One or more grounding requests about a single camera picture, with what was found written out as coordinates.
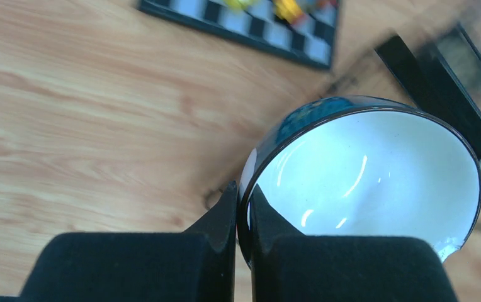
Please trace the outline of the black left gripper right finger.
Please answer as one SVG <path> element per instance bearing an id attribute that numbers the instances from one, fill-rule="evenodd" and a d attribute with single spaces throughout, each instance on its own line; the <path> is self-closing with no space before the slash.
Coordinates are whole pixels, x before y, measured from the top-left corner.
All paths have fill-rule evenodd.
<path id="1" fill-rule="evenodd" d="M 456 301 L 433 249 L 410 237 L 304 235 L 250 198 L 254 301 Z"/>

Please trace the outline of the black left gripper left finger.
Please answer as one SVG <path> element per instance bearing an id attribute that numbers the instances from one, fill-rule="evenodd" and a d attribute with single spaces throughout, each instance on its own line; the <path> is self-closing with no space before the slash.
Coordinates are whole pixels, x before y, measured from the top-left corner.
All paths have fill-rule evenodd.
<path id="1" fill-rule="evenodd" d="M 0 301 L 233 301 L 237 184 L 178 233 L 69 232 Z"/>

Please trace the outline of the teal white dotted bowl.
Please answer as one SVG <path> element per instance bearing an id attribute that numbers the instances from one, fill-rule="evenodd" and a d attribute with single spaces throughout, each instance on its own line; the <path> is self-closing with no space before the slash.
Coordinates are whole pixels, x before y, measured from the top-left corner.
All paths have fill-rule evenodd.
<path id="1" fill-rule="evenodd" d="M 243 168 L 237 232 L 253 250 L 251 196 L 305 235 L 414 237 L 441 260 L 460 250 L 481 209 L 470 144 L 445 121 L 374 96 L 334 96 L 284 117 Z"/>

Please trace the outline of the black wire dish rack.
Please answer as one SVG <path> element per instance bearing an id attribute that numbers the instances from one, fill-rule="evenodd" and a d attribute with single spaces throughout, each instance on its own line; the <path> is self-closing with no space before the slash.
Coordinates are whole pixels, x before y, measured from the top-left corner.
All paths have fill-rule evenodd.
<path id="1" fill-rule="evenodd" d="M 415 49 L 392 33 L 375 52 L 419 109 L 463 135 L 481 165 L 481 50 L 477 41 L 457 23 Z"/>

